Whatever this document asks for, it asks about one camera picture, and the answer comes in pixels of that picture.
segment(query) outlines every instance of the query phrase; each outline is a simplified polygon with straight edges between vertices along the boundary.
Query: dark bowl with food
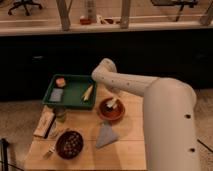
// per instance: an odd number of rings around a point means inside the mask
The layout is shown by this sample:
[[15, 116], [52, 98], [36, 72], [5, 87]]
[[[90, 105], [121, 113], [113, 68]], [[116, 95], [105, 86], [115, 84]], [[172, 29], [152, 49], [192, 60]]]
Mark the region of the dark bowl with food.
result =
[[76, 157], [84, 146], [83, 138], [76, 131], [63, 133], [56, 142], [56, 152], [64, 159]]

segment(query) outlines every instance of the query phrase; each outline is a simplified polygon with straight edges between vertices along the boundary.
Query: metal frame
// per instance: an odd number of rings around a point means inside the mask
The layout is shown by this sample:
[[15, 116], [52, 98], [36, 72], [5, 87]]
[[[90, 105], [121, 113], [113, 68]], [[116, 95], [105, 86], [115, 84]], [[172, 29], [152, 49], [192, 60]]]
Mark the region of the metal frame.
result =
[[205, 14], [200, 18], [200, 23], [204, 26], [208, 26], [211, 24], [212, 19], [213, 19], [213, 1], [211, 2]]
[[[65, 0], [56, 0], [56, 2], [57, 2], [59, 15], [60, 15], [62, 30], [69, 31], [71, 26], [69, 12], [70, 12], [73, 0], [70, 0], [70, 4], [68, 5], [68, 8], [67, 8], [67, 4]], [[131, 9], [131, 0], [122, 0], [120, 29], [129, 28], [130, 9]], [[208, 26], [211, 24], [212, 20], [213, 20], [213, 0], [208, 10], [206, 11], [206, 13], [200, 18], [200, 24], [201, 26], [202, 25]]]
[[69, 5], [69, 9], [67, 8], [67, 4], [65, 0], [56, 0], [58, 11], [61, 19], [61, 26], [63, 31], [68, 31], [70, 29], [70, 19], [69, 19], [69, 10], [71, 5]]
[[121, 29], [129, 28], [129, 16], [130, 16], [131, 0], [122, 0], [122, 11], [121, 11]]

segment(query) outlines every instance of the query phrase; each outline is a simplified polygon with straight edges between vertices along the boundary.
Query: cup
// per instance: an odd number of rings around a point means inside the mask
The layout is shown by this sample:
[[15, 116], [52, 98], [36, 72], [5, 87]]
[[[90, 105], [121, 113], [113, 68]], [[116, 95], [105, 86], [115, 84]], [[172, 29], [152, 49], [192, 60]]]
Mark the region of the cup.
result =
[[56, 121], [65, 122], [66, 121], [66, 108], [65, 107], [55, 107], [53, 108], [53, 113], [56, 116]]

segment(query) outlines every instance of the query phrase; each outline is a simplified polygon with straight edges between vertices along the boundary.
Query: cabinet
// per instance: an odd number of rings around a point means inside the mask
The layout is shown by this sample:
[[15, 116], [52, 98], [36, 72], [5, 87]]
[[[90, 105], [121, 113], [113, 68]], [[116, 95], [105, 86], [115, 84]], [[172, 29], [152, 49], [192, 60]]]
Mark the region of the cabinet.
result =
[[213, 87], [212, 29], [0, 37], [0, 100], [41, 99], [53, 74], [90, 75], [102, 58], [118, 72]]

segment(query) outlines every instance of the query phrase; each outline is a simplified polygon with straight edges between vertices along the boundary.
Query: cloth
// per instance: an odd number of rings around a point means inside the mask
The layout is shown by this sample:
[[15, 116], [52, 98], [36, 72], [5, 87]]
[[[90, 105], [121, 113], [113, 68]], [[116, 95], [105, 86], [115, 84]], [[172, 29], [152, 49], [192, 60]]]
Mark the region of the cloth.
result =
[[96, 142], [96, 148], [104, 147], [118, 140], [118, 135], [112, 130], [109, 122], [104, 121], [101, 124], [100, 132]]
[[63, 89], [54, 88], [54, 89], [52, 90], [51, 95], [50, 95], [49, 101], [51, 101], [51, 102], [60, 102], [60, 101], [61, 101], [62, 94], [63, 94]]

